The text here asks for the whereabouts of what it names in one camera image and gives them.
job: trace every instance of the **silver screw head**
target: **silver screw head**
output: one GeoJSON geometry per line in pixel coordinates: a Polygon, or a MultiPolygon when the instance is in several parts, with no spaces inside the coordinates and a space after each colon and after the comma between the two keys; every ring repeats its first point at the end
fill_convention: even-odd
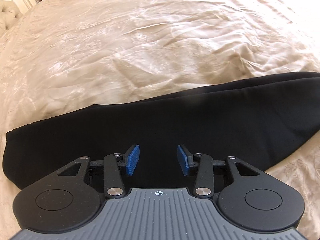
{"type": "Polygon", "coordinates": [[[196,189],[196,193],[200,196],[207,196],[211,194],[211,190],[206,187],[199,187],[196,189]]]}
{"type": "Polygon", "coordinates": [[[119,196],[123,193],[123,190],[118,187],[112,187],[108,189],[107,193],[111,196],[119,196]]]}

